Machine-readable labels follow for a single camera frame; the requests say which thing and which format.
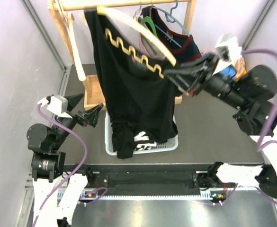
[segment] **gray basket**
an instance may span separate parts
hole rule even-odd
[[[105,118],[105,144],[106,144],[106,152],[109,155],[117,155],[117,152],[113,151],[113,144],[112,144],[112,127],[110,123],[110,116],[108,112],[106,112]],[[166,143],[158,144],[156,147],[152,148],[151,150],[141,150],[141,151],[134,151],[133,154],[148,154],[154,152],[163,152],[169,150],[175,150],[178,147],[178,135],[174,138],[168,139]]]

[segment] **black and white striped cloth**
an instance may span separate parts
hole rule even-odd
[[[157,146],[157,143],[150,140],[145,131],[141,131],[134,136],[135,151],[151,150]]]

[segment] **black garment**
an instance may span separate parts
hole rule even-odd
[[[126,49],[129,43],[106,16],[86,11],[85,17],[91,31],[99,83],[112,122],[117,157],[132,157],[137,129],[145,131],[150,140],[158,143],[176,136],[178,131],[172,118],[178,88],[168,79],[161,79],[158,70],[152,72],[145,62],[139,63],[124,53],[120,45],[113,46],[110,38],[106,39],[106,28],[111,31],[112,40],[120,37]],[[149,65],[154,67],[155,64],[162,70],[171,68],[168,61],[149,58]]]
[[[152,6],[148,6],[142,9],[142,15],[151,16],[152,21],[156,24],[161,30],[168,33],[172,38],[179,44],[181,47],[177,46],[174,42],[172,42],[164,33],[162,33],[159,29],[156,28],[156,33],[159,40],[171,51],[171,53],[175,56],[176,60],[179,63],[185,63],[188,61],[194,61],[198,58],[201,58],[201,54],[197,45],[193,40],[193,36],[190,35],[181,35],[171,31],[165,23],[162,21],[161,17],[158,14],[157,9],[152,8]]]

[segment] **white plastic basket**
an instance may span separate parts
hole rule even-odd
[[[110,123],[110,116],[108,112],[106,112],[105,118],[105,144],[106,144],[106,152],[109,155],[117,155],[117,152],[113,151],[113,144],[112,144],[112,127]],[[175,150],[178,147],[178,135],[174,138],[168,139],[166,143],[158,144],[156,147],[152,148],[151,150],[141,150],[141,151],[134,151],[133,154],[148,154],[154,152],[163,152],[169,150]]]

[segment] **shirt with red trim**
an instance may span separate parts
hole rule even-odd
[[[181,45],[181,47],[176,45],[164,33],[156,28],[156,33],[159,40],[171,51],[179,63],[194,61],[198,58],[201,58],[201,53],[193,40],[193,36],[182,35],[171,31],[159,16],[157,9],[152,8],[152,6],[145,7],[142,9],[142,15],[143,17],[150,16],[154,24],[156,24],[161,30],[166,32],[179,45]]]

